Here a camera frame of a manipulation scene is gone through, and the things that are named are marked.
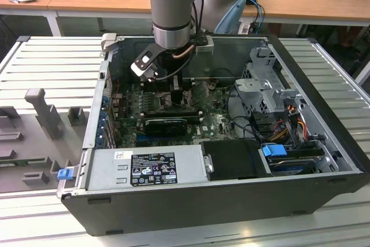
power supply label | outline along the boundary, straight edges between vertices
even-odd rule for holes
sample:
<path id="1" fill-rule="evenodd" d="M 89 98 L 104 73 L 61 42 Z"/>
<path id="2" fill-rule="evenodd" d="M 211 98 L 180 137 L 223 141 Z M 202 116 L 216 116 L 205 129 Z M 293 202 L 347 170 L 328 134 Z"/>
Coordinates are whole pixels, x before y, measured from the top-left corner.
<path id="1" fill-rule="evenodd" d="M 174 153 L 134 154 L 131 156 L 132 186 L 177 183 Z"/>

wire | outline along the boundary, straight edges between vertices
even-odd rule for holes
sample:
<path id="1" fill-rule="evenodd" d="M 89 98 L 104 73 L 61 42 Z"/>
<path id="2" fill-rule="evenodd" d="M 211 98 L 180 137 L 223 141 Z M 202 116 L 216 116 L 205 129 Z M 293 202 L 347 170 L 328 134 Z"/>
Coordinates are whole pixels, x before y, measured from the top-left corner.
<path id="1" fill-rule="evenodd" d="M 180 53 L 180 54 L 178 54 L 178 55 L 175 55 L 175 54 L 173 54 L 172 55 L 172 58 L 173 59 L 181 59 L 181 58 L 183 58 L 184 56 L 186 56 L 190 51 L 192 51 L 193 50 L 193 48 L 195 48 L 195 45 L 193 44 L 193 45 L 191 45 L 191 46 L 189 46 L 184 52 L 182 52 L 182 53 Z"/>
<path id="2" fill-rule="evenodd" d="M 209 75 L 209 78 L 214 78 L 214 73 L 217 72 L 217 71 L 226 71 L 228 72 L 233 78 L 237 79 L 237 77 L 228 69 L 228 68 L 216 68 L 216 69 L 213 69 L 211 72 L 210 72 L 210 75 Z"/>
<path id="3" fill-rule="evenodd" d="M 193 9 L 194 9 L 194 15 L 195 15 L 195 33 L 198 34 L 198 12 L 197 12 L 197 7 L 195 7 L 195 3 L 193 2 L 192 4 Z"/>
<path id="4" fill-rule="evenodd" d="M 186 60 L 186 62 L 184 64 L 182 64 L 182 66 L 180 66 L 180 68 L 178 68 L 176 71 L 170 73 L 169 75 L 166 75 L 166 76 L 163 76 L 162 78 L 154 78 L 155 81 L 163 81 L 163 80 L 166 80 L 166 79 L 169 79 L 175 75 L 177 75 L 183 68 L 185 68 L 186 66 L 188 66 L 188 64 L 190 63 L 190 60 L 192 59 L 192 57 L 194 56 L 195 54 L 195 51 L 193 50 L 189 56 L 189 58 Z"/>
<path id="5" fill-rule="evenodd" d="M 199 32 L 199 33 L 201 32 L 201 27 L 202 27 L 203 9 L 204 9 L 204 0 L 202 0 L 202 4 L 201 4 L 201 12 L 200 12 L 200 15 L 199 15 L 199 27 L 198 27 L 198 32 Z"/>
<path id="6" fill-rule="evenodd" d="M 260 23 L 259 23 L 259 28 L 257 29 L 257 31 L 256 31 L 256 34 L 258 34 L 258 32 L 260 31 L 260 28 L 261 28 L 261 26 L 262 26 L 262 23 L 264 22 L 264 19 L 265 19 L 265 8 L 262 6 L 262 5 L 260 5 L 259 3 L 258 3 L 258 0 L 256 0 L 255 1 L 257 4 L 258 4 L 258 6 L 256 6 L 256 9 L 257 9 L 257 15 L 256 15 L 256 17 L 255 17 L 255 19 L 254 19 L 254 21 L 252 22 L 252 24 L 253 25 L 255 25 L 256 24 L 256 22 L 257 22 L 257 19 L 258 18 L 260 18 Z"/>
<path id="7" fill-rule="evenodd" d="M 254 0 L 249 0 L 249 1 L 252 2 L 256 6 L 257 12 L 260 14 L 260 23 L 258 24 L 258 28 L 256 30 L 256 35 L 257 35 L 262 26 L 262 8 L 256 1 Z"/>

gray plastic part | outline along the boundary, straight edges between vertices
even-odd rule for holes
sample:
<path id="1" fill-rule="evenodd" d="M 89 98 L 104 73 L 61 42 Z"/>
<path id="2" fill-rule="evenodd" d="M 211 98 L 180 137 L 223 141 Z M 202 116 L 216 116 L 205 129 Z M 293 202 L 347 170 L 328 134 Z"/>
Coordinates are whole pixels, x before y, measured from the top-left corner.
<path id="1" fill-rule="evenodd" d="M 23 135 L 20 132 L 0 133 L 0 142 L 21 141 L 22 139 L 23 139 Z"/>
<path id="2" fill-rule="evenodd" d="M 59 163 L 56 160 L 54 160 L 53 163 L 51 164 L 50 174 L 53 177 L 57 178 L 58 172 L 59 172 L 60 169 L 61 169 L 61 167 L 60 167 Z"/>
<path id="3" fill-rule="evenodd" d="M 23 175 L 22 181 L 28 186 L 45 185 L 49 182 L 49 178 L 44 172 L 28 172 Z"/>
<path id="4" fill-rule="evenodd" d="M 32 104 L 38 114 L 38 120 L 45 127 L 51 139 L 58 139 L 61 132 L 58 128 L 60 117 L 56 118 L 55 113 L 50 112 L 45 99 L 44 89 L 28 89 L 24 99 Z"/>
<path id="5" fill-rule="evenodd" d="M 82 126 L 86 124 L 85 113 L 82 107 L 71 107 L 68 110 L 68 120 L 71 126 Z"/>
<path id="6" fill-rule="evenodd" d="M 60 115 L 58 114 L 57 108 L 53 104 L 48 105 L 47 108 L 50 111 L 52 118 L 54 118 L 57 121 L 57 123 L 59 123 L 60 122 Z M 37 121 L 39 122 L 40 126 L 43 127 L 43 124 L 42 124 L 41 120 L 39 119 L 39 116 L 35 115 L 35 117 L 36 117 Z"/>
<path id="7" fill-rule="evenodd" d="M 14 150 L 0 150 L 0 160 L 13 159 L 16 154 Z"/>
<path id="8" fill-rule="evenodd" d="M 0 116 L 8 116 L 11 119 L 20 117 L 18 112 L 12 106 L 0 107 Z"/>
<path id="9" fill-rule="evenodd" d="M 28 165 L 32 168 L 44 168 L 51 167 L 52 162 L 49 157 L 45 157 L 43 160 L 40 161 L 30 161 Z"/>
<path id="10" fill-rule="evenodd" d="M 0 116 L 0 128 L 14 128 L 8 116 Z"/>
<path id="11" fill-rule="evenodd" d="M 17 42 L 28 42 L 31 36 L 19 36 Z"/>
<path id="12" fill-rule="evenodd" d="M 70 167 L 70 166 L 72 166 L 72 163 L 69 161 L 69 159 L 67 159 L 67 161 L 65 162 L 64 168 L 67 168 L 67 167 Z"/>

